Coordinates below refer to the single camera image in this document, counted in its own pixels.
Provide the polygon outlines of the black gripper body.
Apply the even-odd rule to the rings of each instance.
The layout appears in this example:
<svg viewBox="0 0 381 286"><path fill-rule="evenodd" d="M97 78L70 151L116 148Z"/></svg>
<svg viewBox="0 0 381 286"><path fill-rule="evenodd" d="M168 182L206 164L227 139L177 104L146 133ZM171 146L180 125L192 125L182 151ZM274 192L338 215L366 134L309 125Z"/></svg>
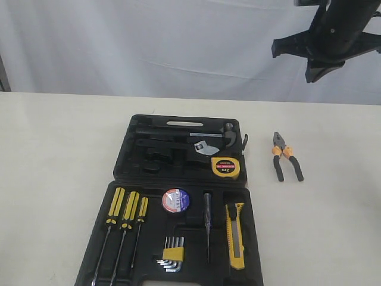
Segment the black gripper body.
<svg viewBox="0 0 381 286"><path fill-rule="evenodd" d="M365 32L374 13L374 1L331 1L311 25L308 44L332 55L345 52Z"/></svg>

